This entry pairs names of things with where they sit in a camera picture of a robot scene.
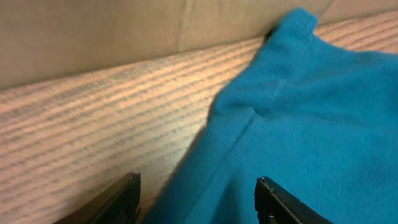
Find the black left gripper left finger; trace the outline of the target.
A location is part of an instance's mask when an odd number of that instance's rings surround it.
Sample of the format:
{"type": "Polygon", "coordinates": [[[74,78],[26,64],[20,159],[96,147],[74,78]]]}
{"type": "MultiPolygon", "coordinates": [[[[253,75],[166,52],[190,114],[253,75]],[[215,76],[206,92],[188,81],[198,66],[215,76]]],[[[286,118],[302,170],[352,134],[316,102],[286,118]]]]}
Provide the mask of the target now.
{"type": "Polygon", "coordinates": [[[140,212],[140,197],[141,175],[130,172],[54,224],[135,224],[140,212]]]}

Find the dark blue polo shirt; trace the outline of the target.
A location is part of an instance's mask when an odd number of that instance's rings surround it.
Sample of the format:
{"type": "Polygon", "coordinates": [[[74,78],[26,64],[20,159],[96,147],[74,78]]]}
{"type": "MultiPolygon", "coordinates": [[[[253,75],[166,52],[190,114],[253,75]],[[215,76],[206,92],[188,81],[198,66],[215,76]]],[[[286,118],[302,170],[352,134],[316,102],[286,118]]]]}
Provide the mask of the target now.
{"type": "Polygon", "coordinates": [[[296,9],[225,86],[145,223],[256,223],[266,176],[333,223],[397,222],[397,55],[353,52],[296,9]]]}

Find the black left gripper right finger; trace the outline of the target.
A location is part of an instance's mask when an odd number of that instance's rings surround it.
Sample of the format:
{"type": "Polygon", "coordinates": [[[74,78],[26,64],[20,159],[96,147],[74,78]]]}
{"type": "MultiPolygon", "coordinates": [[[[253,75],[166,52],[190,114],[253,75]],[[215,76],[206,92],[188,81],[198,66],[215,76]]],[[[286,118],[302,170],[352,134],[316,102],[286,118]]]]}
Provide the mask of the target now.
{"type": "Polygon", "coordinates": [[[254,199],[259,224],[331,224],[269,177],[257,178],[254,199]]]}

